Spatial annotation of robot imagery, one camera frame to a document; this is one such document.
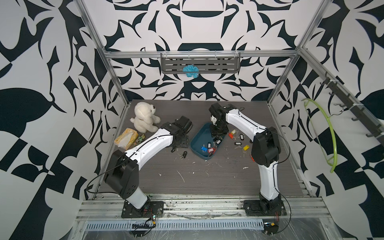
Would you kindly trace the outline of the teal storage box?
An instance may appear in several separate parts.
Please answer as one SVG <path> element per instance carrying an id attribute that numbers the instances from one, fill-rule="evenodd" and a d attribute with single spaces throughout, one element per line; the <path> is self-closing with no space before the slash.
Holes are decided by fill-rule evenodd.
<path id="1" fill-rule="evenodd" d="M 210 160 L 225 139 L 225 135 L 213 137 L 210 125 L 204 124 L 190 142 L 192 152 L 203 160 Z"/>

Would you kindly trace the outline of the dark black tag key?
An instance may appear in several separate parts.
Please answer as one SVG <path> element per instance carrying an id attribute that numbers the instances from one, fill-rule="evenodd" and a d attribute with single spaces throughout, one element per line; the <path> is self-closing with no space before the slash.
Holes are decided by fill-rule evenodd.
<path id="1" fill-rule="evenodd" d="M 180 156 L 180 159 L 185 159 L 187 154 L 188 154 L 188 152 L 184 151 L 183 154 Z"/>

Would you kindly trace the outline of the green tag key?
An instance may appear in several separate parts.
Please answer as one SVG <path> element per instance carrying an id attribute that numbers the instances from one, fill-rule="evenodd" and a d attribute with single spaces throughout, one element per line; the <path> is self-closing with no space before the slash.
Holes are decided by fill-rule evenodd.
<path id="1" fill-rule="evenodd" d="M 145 140 L 145 138 L 146 138 L 145 134 L 138 136 L 138 138 L 136 139 L 136 143 L 141 144 Z"/>

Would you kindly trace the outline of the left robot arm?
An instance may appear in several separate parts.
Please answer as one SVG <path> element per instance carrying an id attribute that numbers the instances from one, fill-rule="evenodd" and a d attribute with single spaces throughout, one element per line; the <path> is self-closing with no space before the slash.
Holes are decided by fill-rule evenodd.
<path id="1" fill-rule="evenodd" d="M 110 159 L 104 182 L 136 210 L 143 210 L 149 198 L 139 187 L 139 172 L 142 167 L 164 148 L 184 146 L 193 123 L 185 116 L 173 123 L 165 123 L 151 137 L 125 152 L 115 151 Z"/>

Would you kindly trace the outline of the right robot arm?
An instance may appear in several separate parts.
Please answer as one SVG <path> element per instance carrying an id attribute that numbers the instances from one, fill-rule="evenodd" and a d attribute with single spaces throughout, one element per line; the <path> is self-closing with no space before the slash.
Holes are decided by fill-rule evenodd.
<path id="1" fill-rule="evenodd" d="M 252 141 L 251 156 L 258 164 L 261 189 L 260 208 L 270 212 L 282 203 L 278 188 L 277 163 L 281 153 L 280 141 L 275 128 L 262 126 L 241 113 L 232 104 L 210 106 L 210 131 L 213 137 L 229 133 L 228 124 L 243 132 Z"/>

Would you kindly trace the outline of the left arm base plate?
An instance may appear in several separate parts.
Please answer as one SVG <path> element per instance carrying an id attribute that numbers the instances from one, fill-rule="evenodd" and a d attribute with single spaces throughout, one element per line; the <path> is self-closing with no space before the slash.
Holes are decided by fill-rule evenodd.
<path id="1" fill-rule="evenodd" d="M 164 212 L 164 202 L 148 200 L 141 209 L 136 209 L 128 201 L 124 201 L 124 206 L 121 214 L 123 219 L 131 218 L 150 218 L 153 215 L 161 217 Z"/>

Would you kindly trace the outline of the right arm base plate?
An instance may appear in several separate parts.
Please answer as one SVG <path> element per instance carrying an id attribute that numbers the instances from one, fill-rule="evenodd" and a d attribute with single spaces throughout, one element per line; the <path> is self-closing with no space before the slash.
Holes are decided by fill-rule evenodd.
<path id="1" fill-rule="evenodd" d="M 244 200 L 243 208 L 246 215 L 251 216 L 286 216 L 287 210 L 280 199 L 275 200 Z"/>

